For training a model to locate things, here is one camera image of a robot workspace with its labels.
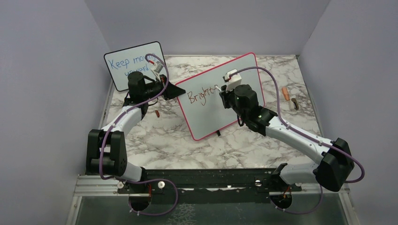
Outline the pink framed whiteboard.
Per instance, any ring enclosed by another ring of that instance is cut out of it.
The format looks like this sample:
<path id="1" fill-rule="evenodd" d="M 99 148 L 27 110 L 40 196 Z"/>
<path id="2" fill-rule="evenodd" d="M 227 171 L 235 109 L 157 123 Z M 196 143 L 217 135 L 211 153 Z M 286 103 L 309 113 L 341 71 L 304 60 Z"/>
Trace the pink framed whiteboard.
<path id="1" fill-rule="evenodd" d="M 256 55 L 250 52 L 176 83 L 186 91 L 177 100 L 195 141 L 237 121 L 236 113 L 223 107 L 217 90 L 225 85 L 223 77 L 229 71 L 245 68 L 246 71 L 240 73 L 242 84 L 250 85 L 257 93 L 259 104 L 265 106 L 260 74 L 253 69 L 256 65 Z"/>

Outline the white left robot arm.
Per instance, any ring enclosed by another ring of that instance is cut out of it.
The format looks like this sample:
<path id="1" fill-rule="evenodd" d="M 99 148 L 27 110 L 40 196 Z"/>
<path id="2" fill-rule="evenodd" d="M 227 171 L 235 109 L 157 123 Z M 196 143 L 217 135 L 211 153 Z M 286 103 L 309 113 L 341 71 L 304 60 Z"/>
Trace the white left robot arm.
<path id="1" fill-rule="evenodd" d="M 128 162 L 125 137 L 145 117 L 149 101 L 158 97 L 171 100 L 186 91 L 171 84 L 165 75 L 152 79 L 132 72 L 127 78 L 129 91 L 119 115 L 102 129 L 93 129 L 88 134 L 86 171 L 101 174 L 105 180 L 129 180 L 130 187 L 140 193 L 147 188 L 148 181 L 142 176 L 142 167 Z"/>

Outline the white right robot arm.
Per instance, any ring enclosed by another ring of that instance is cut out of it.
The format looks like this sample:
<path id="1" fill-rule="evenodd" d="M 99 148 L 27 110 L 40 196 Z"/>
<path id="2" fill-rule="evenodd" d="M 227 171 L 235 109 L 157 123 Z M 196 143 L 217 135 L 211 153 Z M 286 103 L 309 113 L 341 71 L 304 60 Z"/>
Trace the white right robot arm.
<path id="1" fill-rule="evenodd" d="M 278 191 L 296 183 L 318 183 L 329 191 L 337 192 L 346 182 L 354 162 L 346 140 L 317 137 L 296 126 L 283 122 L 278 114 L 259 105 L 257 93 L 248 84 L 231 91 L 226 85 L 219 90 L 222 104 L 233 109 L 240 126 L 277 139 L 308 156 L 312 162 L 305 164 L 280 164 L 272 173 L 270 185 Z"/>

